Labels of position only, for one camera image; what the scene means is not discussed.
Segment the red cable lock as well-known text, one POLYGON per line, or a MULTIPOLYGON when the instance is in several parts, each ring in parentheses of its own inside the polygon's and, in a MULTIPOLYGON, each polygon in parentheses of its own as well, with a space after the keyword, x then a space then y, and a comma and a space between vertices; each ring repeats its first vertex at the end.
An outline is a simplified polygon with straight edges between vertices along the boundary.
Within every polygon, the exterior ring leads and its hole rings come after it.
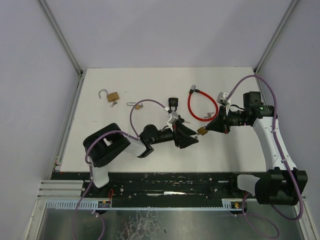
POLYGON ((187 109, 195 120, 203 123, 215 119, 219 111, 217 101, 208 93, 197 89, 195 85, 192 85, 189 89, 187 109), (215 112, 214 116, 209 119, 204 119, 209 112, 215 112))

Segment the black Kaijing padlock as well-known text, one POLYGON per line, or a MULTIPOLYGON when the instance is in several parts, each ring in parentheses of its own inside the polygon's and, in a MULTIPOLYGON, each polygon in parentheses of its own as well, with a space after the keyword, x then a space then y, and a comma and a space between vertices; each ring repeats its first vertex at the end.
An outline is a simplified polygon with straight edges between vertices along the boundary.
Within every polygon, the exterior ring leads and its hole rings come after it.
POLYGON ((179 99, 177 97, 168 98, 168 107, 171 111, 176 112, 179 105, 179 99))

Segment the black-headed key bunch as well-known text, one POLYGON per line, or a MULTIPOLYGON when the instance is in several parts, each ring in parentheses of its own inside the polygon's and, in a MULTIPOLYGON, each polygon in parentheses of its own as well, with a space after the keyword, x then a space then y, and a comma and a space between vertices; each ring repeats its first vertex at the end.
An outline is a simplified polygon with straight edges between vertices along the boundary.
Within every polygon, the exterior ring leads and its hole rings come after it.
POLYGON ((179 122, 182 124, 190 124, 189 121, 186 121, 184 118, 182 118, 180 115, 178 116, 179 122))

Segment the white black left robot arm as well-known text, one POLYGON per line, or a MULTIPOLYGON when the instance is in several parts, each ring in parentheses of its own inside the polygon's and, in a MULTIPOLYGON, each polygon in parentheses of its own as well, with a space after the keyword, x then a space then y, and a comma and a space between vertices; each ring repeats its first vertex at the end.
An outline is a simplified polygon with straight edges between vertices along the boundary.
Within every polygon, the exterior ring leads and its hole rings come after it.
POLYGON ((125 133, 116 123, 111 123, 83 141, 90 180, 97 188, 107 185, 110 181, 108 165, 122 152, 146 158, 154 151, 152 145, 171 141, 177 148, 185 149, 199 142, 195 137, 196 134, 180 120, 177 120, 172 127, 165 126, 162 129, 148 124, 138 137, 125 133))

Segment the silver cable lock keys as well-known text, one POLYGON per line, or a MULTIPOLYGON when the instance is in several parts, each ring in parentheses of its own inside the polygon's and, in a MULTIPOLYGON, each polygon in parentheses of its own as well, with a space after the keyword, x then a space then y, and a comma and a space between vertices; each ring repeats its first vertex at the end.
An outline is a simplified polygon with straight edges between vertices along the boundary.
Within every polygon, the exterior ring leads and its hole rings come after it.
POLYGON ((208 112, 204 119, 210 119, 215 115, 215 112, 208 112))

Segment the large brass padlock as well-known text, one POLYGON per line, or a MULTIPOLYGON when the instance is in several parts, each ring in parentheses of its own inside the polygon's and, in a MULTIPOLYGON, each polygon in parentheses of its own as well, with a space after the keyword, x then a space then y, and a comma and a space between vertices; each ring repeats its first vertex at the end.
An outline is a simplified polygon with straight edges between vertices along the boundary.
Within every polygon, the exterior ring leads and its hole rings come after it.
POLYGON ((98 92, 98 97, 100 99, 102 98, 102 93, 105 93, 106 98, 107 98, 109 103, 114 102, 114 101, 118 101, 120 99, 119 94, 117 92, 108 93, 108 91, 106 89, 101 89, 98 92))

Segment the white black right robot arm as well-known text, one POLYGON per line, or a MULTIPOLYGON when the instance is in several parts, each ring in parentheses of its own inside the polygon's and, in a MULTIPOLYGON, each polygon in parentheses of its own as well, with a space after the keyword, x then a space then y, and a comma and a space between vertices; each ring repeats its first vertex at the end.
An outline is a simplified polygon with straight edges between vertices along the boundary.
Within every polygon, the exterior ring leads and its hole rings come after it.
POLYGON ((275 105, 265 105, 258 91, 243 94, 243 107, 231 111, 230 94, 220 92, 214 100, 215 114, 206 118, 205 126, 193 132, 205 135, 209 131, 228 134, 232 127, 250 126, 262 148, 266 172, 257 177, 239 174, 239 190, 255 196, 261 205, 288 205, 302 203, 302 193, 307 184, 306 171, 299 170, 291 159, 282 139, 275 105))

